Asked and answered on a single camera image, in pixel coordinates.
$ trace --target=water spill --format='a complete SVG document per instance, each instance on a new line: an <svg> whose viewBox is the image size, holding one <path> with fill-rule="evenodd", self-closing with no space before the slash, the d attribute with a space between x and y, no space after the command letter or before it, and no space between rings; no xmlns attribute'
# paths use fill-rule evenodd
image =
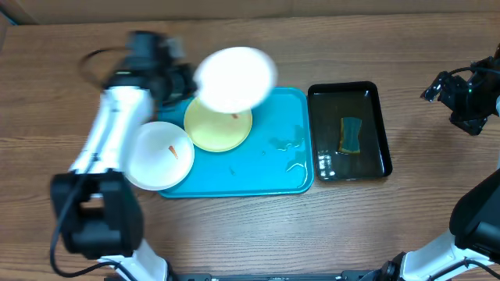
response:
<svg viewBox="0 0 500 281"><path fill-rule="evenodd" d="M299 125L295 125L295 135L293 140L280 140L273 137L269 140L271 145L273 145L279 151L287 151L289 147L298 148L304 141L304 128Z"/></svg>
<svg viewBox="0 0 500 281"><path fill-rule="evenodd" d="M177 156L177 153L175 152L175 148L173 148L172 145L169 146L170 152L172 152L173 156L175 156L175 159L178 159L179 156Z"/></svg>
<svg viewBox="0 0 500 281"><path fill-rule="evenodd" d="M307 165L306 165L307 156L305 151L296 151L295 158L290 160L287 164L285 172L290 172L294 167L302 167L305 170L304 182L301 184L303 186L307 180Z"/></svg>

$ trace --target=blue tray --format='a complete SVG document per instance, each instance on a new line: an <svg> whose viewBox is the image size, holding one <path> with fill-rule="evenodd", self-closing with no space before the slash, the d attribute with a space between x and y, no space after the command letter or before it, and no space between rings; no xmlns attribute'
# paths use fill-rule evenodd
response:
<svg viewBox="0 0 500 281"><path fill-rule="evenodd" d="M159 120L184 128L190 102L162 108ZM314 171L304 93L277 87L252 114L252 131L242 144L220 153L195 146L195 163L186 178L159 193L168 198L197 198L306 192L313 184Z"/></svg>

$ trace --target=wood grain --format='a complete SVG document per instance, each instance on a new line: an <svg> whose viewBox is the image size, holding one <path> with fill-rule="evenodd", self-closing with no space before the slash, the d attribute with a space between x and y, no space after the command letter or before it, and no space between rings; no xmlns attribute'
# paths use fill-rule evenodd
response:
<svg viewBox="0 0 500 281"><path fill-rule="evenodd" d="M470 137L420 93L440 71L492 55L499 24L498 13L463 13L10 27L0 54L0 279L58 279L48 265L48 182L75 159L98 108L98 90L76 64L125 44L130 30L181 36L194 64L221 48L261 48L282 86L371 80L380 92L394 165L387 179L316 181L305 194L276 197L166 200L138 191L146 237L178 272L374 269L422 247L495 170L500 122ZM93 66L105 73L121 55ZM58 259L68 271L91 264L62 248ZM491 278L474 270L460 279Z"/></svg>
<svg viewBox="0 0 500 281"><path fill-rule="evenodd" d="M0 0L19 23L500 12L496 0Z"/></svg>
<svg viewBox="0 0 500 281"><path fill-rule="evenodd" d="M3 41L5 40L5 33L7 32L7 27L10 27L10 23L5 16L0 14L0 51L2 50Z"/></svg>

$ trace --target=sponge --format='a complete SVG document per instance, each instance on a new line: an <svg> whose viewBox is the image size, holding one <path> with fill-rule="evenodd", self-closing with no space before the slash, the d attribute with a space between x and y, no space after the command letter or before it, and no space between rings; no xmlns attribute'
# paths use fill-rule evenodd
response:
<svg viewBox="0 0 500 281"><path fill-rule="evenodd" d="M361 119L356 117L341 118L341 141L338 145L338 152L346 154L358 154L359 130L361 130Z"/></svg>

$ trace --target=black cable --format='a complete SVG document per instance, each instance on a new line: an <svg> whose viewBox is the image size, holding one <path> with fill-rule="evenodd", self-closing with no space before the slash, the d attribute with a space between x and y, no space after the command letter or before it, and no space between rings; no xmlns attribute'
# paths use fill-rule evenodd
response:
<svg viewBox="0 0 500 281"><path fill-rule="evenodd" d="M494 69L487 69L487 68L484 68L484 67L462 67L462 68L459 68L459 69L455 69L455 70L452 70L448 73L448 75L453 75L453 74L456 74L456 73L461 73L463 71L477 71L477 72L489 72L489 73L495 73L497 75L500 75L500 71L498 70L494 70Z"/></svg>
<svg viewBox="0 0 500 281"><path fill-rule="evenodd" d="M98 154L94 153L92 155L92 159L91 159L90 163L88 164L88 167L85 169L84 174L82 175L80 180L78 180L78 182L75 184L75 186L71 190L70 194L68 195L68 198L66 199L66 202L64 203L64 206L61 209L61 212L59 213L59 217L57 219L57 224L55 226L54 233L52 234L52 240L50 243L50 266L52 267L52 270L54 270L54 272L56 274L58 274L59 276L62 276L62 277L66 277L66 278L73 278L73 277L77 277L77 276L82 276L83 274L87 274L91 271L94 271L96 269L100 269L101 267L104 267L104 266L115 266L116 268L121 270L123 272L123 274L130 281L137 281L132 276L132 274L130 274L130 272L128 272L128 270L125 269L125 267L117 261L100 262L97 265L90 266L86 269L82 269L82 270L77 271L77 272L64 272L61 269L59 269L57 267L57 264L55 263L55 246L57 245L57 241L59 240L59 234L61 233L61 228L63 227L63 223L66 220L66 216L68 214L68 211L71 208L71 205L74 203L74 200L75 200L76 196L78 195L78 191L80 191L81 186L84 184L84 181L87 178L88 173L91 171L92 167L94 166L94 164L97 161L98 161Z"/></svg>
<svg viewBox="0 0 500 281"><path fill-rule="evenodd" d="M493 269L490 269L489 267L487 267L486 265L483 265L482 263L480 263L478 261L473 261L471 259L465 259L465 260L453 265L452 267L447 268L447 269L443 270L442 272L439 272L436 276L431 276L427 281L435 281L436 279L438 279L438 278L440 278L440 277L442 277L442 276L444 276L444 275L446 275L446 274L448 274L456 269L459 269L462 266L469 268L469 265L477 265L480 268L484 269L486 272L490 273L496 279L500 280L500 274L498 274L497 272L494 272Z"/></svg>
<svg viewBox="0 0 500 281"><path fill-rule="evenodd" d="M125 47L115 47L115 48L102 48L99 50L95 50L93 52L90 52L86 54L83 58L80 59L78 62L78 70L80 71L80 75L90 84L93 84L94 86L98 87L99 89L104 89L105 84L104 82L100 81L92 72L87 71L86 67L88 61L95 55L103 53L103 52L109 52L109 51L125 51L128 50L128 48Z"/></svg>
<svg viewBox="0 0 500 281"><path fill-rule="evenodd" d="M480 268L484 269L484 271L490 273L493 277L495 277L496 279L499 279L500 280L500 274L498 274L497 272L494 272L493 269L490 269L489 267L487 267L486 265L483 265L482 263L478 262L478 261L473 261L473 260L466 260L466 263L468 264L471 264L471 265L477 265L479 266Z"/></svg>

